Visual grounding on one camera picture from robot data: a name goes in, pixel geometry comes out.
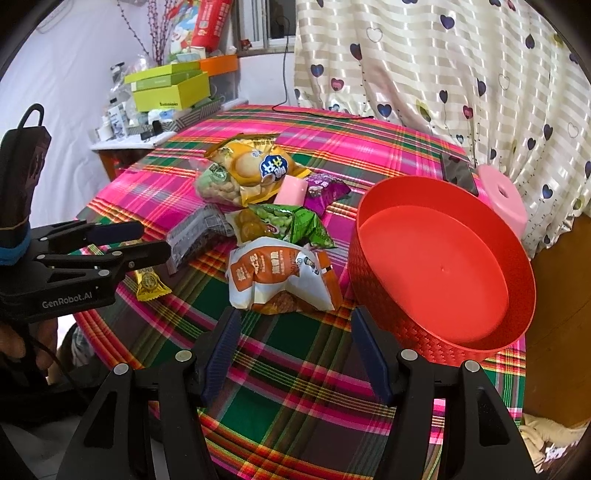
striped curtain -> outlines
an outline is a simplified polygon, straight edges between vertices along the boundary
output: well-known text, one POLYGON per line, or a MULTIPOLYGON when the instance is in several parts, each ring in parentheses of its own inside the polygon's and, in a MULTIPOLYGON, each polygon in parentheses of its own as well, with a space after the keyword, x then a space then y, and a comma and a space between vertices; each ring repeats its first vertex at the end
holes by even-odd
POLYGON ((529 255, 591 197, 591 86, 524 0, 297 0, 300 106, 373 115, 461 145, 516 185, 529 255))

pink cylinder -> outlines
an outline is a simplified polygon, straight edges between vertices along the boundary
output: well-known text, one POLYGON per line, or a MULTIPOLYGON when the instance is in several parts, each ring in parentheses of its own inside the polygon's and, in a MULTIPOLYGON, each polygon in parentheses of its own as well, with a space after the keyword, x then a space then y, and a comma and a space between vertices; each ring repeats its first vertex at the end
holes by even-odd
POLYGON ((490 165, 480 165, 476 174, 491 200, 492 209, 511 227, 517 238, 521 239, 528 216, 515 185, 490 165))

plaid tablecloth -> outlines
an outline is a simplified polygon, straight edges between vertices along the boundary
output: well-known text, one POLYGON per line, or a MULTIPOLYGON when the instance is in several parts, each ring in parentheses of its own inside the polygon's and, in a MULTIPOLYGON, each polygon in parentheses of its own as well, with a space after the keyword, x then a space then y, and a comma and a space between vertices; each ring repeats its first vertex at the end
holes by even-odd
MULTIPOLYGON (((345 297, 333 313, 242 315, 242 337, 223 391, 200 413, 214 461, 242 478, 291 480, 370 478, 378 465, 394 410, 376 400, 352 344, 355 300, 346 267, 356 207, 363 193, 388 176, 440 178, 436 154, 457 147, 373 119, 247 106, 192 127, 155 150, 91 201, 80 218, 93 222, 138 219, 144 239, 162 239, 202 201, 188 160, 235 134, 280 132, 279 143, 314 171, 346 180, 353 193, 323 219, 337 248, 330 251, 345 297)), ((488 201, 476 179, 480 198, 488 201)), ((229 305, 225 259, 235 244, 219 245, 169 277, 173 294, 138 302, 127 277, 113 306, 76 316, 110 367, 157 365, 190 348, 229 305)), ((525 342, 483 363, 509 412, 519 421, 525 384, 525 342)), ((444 402, 436 400, 425 479, 437 476, 444 402)))

red round container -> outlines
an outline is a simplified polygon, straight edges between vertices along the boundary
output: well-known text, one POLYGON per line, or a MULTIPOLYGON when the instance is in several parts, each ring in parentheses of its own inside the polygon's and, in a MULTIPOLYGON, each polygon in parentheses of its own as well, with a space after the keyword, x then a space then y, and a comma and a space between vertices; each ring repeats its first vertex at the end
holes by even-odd
POLYGON ((431 362, 484 360, 528 329, 530 261, 511 228, 467 191, 396 177, 362 198, 349 248, 357 301, 431 362))

window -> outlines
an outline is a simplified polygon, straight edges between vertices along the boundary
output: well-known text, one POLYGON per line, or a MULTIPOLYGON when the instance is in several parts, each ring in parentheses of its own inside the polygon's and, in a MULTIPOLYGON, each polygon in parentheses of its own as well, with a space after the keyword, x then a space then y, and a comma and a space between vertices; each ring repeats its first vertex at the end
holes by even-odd
POLYGON ((243 54, 293 48, 296 34, 296 0, 238 0, 238 36, 243 54))

